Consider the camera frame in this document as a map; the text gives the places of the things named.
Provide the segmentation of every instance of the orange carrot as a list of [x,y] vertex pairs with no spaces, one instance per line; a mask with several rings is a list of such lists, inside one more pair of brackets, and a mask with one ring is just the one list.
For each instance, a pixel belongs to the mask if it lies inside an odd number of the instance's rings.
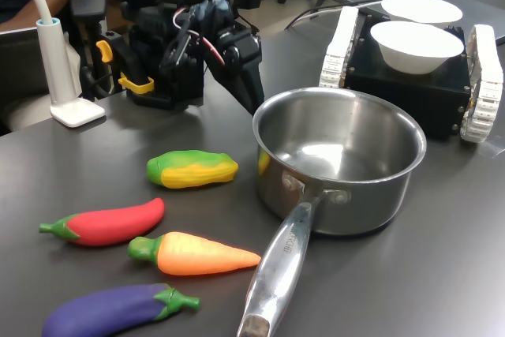
[[170,275],[203,275],[257,266],[260,256],[202,237],[170,232],[154,240],[137,237],[129,243],[128,254],[150,260]]

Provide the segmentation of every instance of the black box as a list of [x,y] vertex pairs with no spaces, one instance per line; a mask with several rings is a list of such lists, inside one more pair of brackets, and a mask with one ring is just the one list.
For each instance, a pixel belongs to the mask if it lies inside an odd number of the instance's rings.
[[[370,28],[379,22],[375,17],[366,17],[347,66],[344,86],[402,108],[427,137],[445,139],[458,133],[470,99],[466,55],[449,58],[430,74],[400,73],[386,64],[379,44],[370,35]],[[446,30],[465,45],[460,28]]]

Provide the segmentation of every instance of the yellow clamp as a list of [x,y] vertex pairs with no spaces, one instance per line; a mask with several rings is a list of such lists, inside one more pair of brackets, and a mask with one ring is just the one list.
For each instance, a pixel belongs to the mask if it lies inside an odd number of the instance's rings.
[[109,43],[104,39],[101,39],[96,43],[96,46],[100,49],[100,53],[102,53],[102,62],[111,63],[113,55]]
[[149,82],[146,84],[134,84],[132,81],[129,81],[126,77],[125,74],[121,73],[121,78],[119,78],[119,84],[123,87],[128,88],[129,90],[132,90],[138,95],[143,95],[147,92],[154,91],[155,89],[155,82],[152,78],[148,77]]

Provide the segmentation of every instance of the robotic arm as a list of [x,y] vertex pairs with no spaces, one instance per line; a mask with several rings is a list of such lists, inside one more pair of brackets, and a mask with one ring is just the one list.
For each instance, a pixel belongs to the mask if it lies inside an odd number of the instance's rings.
[[214,78],[251,114],[264,101],[259,36],[234,22],[230,0],[182,0],[138,10],[129,45],[113,32],[98,43],[129,96],[173,109],[203,95],[204,62]]

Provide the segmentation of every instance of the stainless steel saucepan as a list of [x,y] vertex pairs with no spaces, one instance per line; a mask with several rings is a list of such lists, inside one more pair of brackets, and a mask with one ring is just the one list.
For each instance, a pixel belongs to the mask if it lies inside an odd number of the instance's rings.
[[255,113],[258,192],[285,218],[258,266],[238,337],[270,337],[294,291],[311,230],[349,236],[381,228],[426,152],[420,126],[375,96],[303,88]]

